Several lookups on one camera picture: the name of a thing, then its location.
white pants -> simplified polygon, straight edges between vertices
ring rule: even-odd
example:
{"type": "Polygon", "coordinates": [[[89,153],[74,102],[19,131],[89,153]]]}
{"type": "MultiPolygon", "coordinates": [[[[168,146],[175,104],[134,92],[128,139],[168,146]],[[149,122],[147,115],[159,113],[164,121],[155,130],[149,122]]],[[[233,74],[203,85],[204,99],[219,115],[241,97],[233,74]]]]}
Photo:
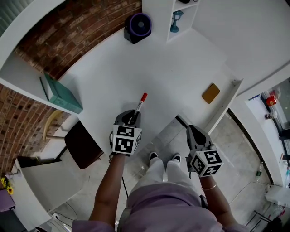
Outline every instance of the white pants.
{"type": "MultiPolygon", "coordinates": [[[[157,157],[150,160],[149,168],[146,175],[143,176],[132,189],[131,193],[136,189],[152,184],[159,184],[163,182],[163,173],[165,171],[163,161],[157,157]]],[[[174,184],[180,184],[187,188],[193,189],[196,192],[196,188],[191,182],[189,175],[184,173],[178,166],[178,161],[168,161],[166,169],[168,182],[174,184]]]]}

yellow object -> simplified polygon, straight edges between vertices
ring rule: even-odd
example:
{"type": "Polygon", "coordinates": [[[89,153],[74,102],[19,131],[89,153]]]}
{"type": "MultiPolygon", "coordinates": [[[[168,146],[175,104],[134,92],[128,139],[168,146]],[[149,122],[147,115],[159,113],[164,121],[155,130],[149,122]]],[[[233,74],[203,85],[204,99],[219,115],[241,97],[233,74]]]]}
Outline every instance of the yellow object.
{"type": "Polygon", "coordinates": [[[6,180],[5,180],[5,177],[2,177],[1,178],[1,183],[2,183],[3,187],[6,188],[6,180]]]}
{"type": "Polygon", "coordinates": [[[50,126],[50,124],[52,123],[52,121],[54,120],[54,118],[56,116],[58,116],[60,113],[62,113],[62,111],[60,110],[55,110],[47,119],[45,125],[44,125],[44,130],[43,130],[43,140],[46,141],[46,139],[55,139],[55,140],[64,140],[64,137],[59,137],[59,136],[51,136],[51,135],[46,135],[48,132],[48,128],[50,126]]]}
{"type": "Polygon", "coordinates": [[[7,187],[7,191],[10,195],[13,194],[13,188],[11,186],[7,187]]]}

white sneaker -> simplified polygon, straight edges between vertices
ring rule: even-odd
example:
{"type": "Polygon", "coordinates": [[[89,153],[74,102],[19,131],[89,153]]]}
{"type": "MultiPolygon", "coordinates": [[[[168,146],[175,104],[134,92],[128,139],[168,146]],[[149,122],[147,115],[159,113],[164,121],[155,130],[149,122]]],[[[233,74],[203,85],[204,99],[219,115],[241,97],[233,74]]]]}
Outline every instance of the white sneaker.
{"type": "Polygon", "coordinates": [[[178,166],[180,167],[180,162],[181,162],[181,156],[179,153],[175,154],[172,159],[173,162],[177,163],[178,166]]]}
{"type": "Polygon", "coordinates": [[[152,160],[153,158],[156,158],[156,157],[158,158],[157,153],[155,151],[151,152],[149,155],[149,161],[152,160]]]}

white table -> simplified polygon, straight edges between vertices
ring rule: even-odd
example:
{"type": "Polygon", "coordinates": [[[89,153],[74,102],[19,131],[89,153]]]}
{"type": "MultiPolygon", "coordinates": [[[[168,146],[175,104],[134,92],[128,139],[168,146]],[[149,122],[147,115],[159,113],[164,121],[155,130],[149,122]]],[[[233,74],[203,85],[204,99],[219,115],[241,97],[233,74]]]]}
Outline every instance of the white table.
{"type": "Polygon", "coordinates": [[[14,188],[11,195],[15,214],[23,226],[32,230],[52,217],[50,212],[69,200],[82,189],[72,173],[62,162],[21,168],[16,159],[10,182],[14,188]]]}
{"type": "Polygon", "coordinates": [[[141,109],[139,149],[182,110],[192,123],[205,127],[232,88],[230,78],[218,75],[225,60],[221,51],[193,29],[168,44],[152,34],[135,45],[120,30],[75,63],[60,82],[82,104],[84,110],[78,116],[82,124],[110,154],[109,134],[116,116],[135,109],[144,92],[148,97],[141,109]],[[221,93],[209,105],[201,95],[211,83],[221,93]]]}

tile floor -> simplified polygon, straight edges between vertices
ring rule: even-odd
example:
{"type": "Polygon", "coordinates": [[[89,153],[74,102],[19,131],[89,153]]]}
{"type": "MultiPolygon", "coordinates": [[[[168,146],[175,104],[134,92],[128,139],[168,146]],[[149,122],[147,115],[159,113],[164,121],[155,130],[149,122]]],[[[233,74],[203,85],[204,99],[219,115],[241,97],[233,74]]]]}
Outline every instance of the tile floor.
{"type": "MultiPolygon", "coordinates": [[[[220,149],[225,160],[224,166],[214,178],[225,197],[230,202],[236,220],[241,224],[246,224],[254,210],[263,212],[269,206],[264,197],[267,185],[251,183],[256,181],[256,170],[260,162],[258,156],[242,131],[228,114],[222,118],[218,126],[212,132],[211,138],[214,144],[220,149]]],[[[186,142],[186,129],[174,119],[143,150],[127,158],[123,177],[128,192],[146,173],[148,169],[148,154],[151,151],[156,151],[165,165],[174,153],[179,152],[183,158],[181,168],[187,173],[185,157],[189,153],[189,148],[186,142]]],[[[97,188],[109,165],[108,157],[101,157],[99,161],[85,170],[80,170],[77,167],[68,151],[62,156],[62,160],[66,166],[71,169],[76,179],[83,182],[82,190],[69,199],[68,203],[76,211],[79,220],[87,220],[92,212],[97,188]]],[[[195,173],[191,176],[198,193],[203,194],[198,176],[195,173]]],[[[266,172],[263,172],[259,182],[270,182],[266,172]]],[[[125,206],[126,193],[122,185],[116,220],[120,218],[125,206]]],[[[56,212],[69,218],[76,218],[75,213],[67,204],[63,204],[57,208],[56,212]]],[[[64,217],[61,219],[68,225],[71,225],[71,220],[64,217]]]]}

